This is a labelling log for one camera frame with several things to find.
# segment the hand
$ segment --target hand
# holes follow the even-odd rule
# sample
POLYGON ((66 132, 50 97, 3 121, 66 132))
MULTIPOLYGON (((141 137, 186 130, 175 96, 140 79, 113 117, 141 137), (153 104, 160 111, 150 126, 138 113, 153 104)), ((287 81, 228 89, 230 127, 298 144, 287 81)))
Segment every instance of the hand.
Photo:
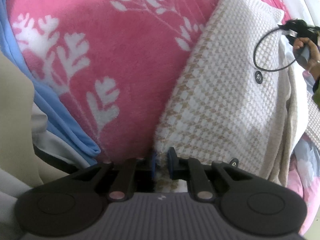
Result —
POLYGON ((293 44, 293 51, 300 49, 307 44, 310 47, 310 59, 306 66, 303 66, 305 70, 308 70, 315 80, 320 76, 320 52, 316 44, 313 43, 309 38, 296 38, 293 44))

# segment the black cable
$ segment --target black cable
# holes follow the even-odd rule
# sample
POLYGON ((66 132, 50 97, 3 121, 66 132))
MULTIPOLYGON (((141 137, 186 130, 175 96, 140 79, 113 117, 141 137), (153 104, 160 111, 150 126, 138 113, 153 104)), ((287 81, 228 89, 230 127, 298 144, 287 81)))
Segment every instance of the black cable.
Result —
POLYGON ((255 65, 255 67, 256 67, 257 69, 261 70, 261 71, 266 71, 266 72, 277 72, 277 71, 281 71, 281 70, 284 70, 284 69, 290 67, 293 63, 295 63, 295 62, 297 61, 297 60, 294 60, 294 61, 291 62, 289 65, 287 65, 287 66, 285 66, 285 67, 282 67, 282 68, 278 68, 278 69, 265 69, 265 68, 259 67, 259 66, 257 65, 257 62, 256 62, 256 54, 257 54, 257 50, 258 50, 259 45, 261 44, 261 42, 262 42, 267 36, 269 36, 270 34, 276 32, 276 31, 278 31, 278 30, 282 30, 282 29, 279 28, 279 27, 277 27, 277 28, 269 31, 267 34, 265 34, 265 35, 259 40, 259 42, 257 43, 256 47, 254 48, 254 51, 253 51, 253 63, 254 63, 254 65, 255 65))

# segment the pink blanket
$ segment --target pink blanket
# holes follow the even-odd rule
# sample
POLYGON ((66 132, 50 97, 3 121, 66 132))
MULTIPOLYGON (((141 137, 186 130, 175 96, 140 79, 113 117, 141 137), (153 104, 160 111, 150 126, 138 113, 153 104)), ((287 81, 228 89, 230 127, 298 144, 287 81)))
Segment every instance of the pink blanket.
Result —
MULTIPOLYGON (((149 152, 218 1, 8 0, 7 7, 34 76, 99 144, 100 160, 122 161, 149 152)), ((263 1, 285 8, 281 0, 263 1)))

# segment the person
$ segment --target person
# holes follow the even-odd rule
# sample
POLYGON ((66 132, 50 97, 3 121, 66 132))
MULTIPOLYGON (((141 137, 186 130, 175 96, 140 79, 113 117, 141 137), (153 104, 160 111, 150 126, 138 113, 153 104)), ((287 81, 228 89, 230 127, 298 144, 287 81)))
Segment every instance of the person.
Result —
POLYGON ((293 52, 295 50, 298 50, 304 46, 308 45, 310 48, 310 59, 308 61, 308 64, 306 66, 302 66, 305 70, 307 70, 314 80, 316 81, 313 86, 313 100, 317 104, 317 106, 320 108, 320 88, 319 88, 319 82, 320 82, 320 51, 318 49, 318 46, 314 44, 313 41, 311 41, 309 38, 296 38, 294 44, 293 44, 293 52))

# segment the blue garment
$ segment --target blue garment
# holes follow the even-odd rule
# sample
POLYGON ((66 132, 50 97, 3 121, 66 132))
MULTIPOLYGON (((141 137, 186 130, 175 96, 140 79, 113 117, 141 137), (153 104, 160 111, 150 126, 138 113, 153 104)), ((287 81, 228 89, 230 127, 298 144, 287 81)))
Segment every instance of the blue garment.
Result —
POLYGON ((33 82, 34 102, 48 116, 47 130, 68 143, 90 165, 97 163, 93 157, 100 153, 98 145, 81 129, 60 102, 58 95, 47 85, 37 81, 29 71, 8 20, 6 0, 1 0, 0 3, 0 24, 1 51, 33 82))

